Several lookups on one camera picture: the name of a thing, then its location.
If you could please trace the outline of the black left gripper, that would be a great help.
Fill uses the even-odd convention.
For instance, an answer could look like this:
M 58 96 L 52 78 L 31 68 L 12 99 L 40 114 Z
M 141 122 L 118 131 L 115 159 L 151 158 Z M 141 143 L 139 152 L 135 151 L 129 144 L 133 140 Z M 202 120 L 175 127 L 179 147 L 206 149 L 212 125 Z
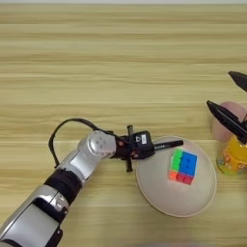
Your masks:
M 129 125 L 127 134 L 116 138 L 116 151 L 113 157 L 125 161 L 128 173 L 133 171 L 133 160 L 143 160 L 152 155 L 154 155 L 154 144 L 147 130 L 135 132 L 133 126 Z

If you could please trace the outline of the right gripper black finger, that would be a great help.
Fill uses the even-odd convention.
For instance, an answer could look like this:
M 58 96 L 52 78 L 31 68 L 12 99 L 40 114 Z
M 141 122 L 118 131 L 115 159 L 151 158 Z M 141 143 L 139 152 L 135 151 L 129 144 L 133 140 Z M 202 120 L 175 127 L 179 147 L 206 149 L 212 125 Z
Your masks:
M 214 117 L 212 133 L 220 142 L 228 142 L 233 136 L 247 144 L 247 109 L 238 103 L 226 101 L 217 104 L 208 100 L 206 105 Z
M 229 76 L 234 83 L 247 93 L 247 75 L 237 71 L 230 71 Z

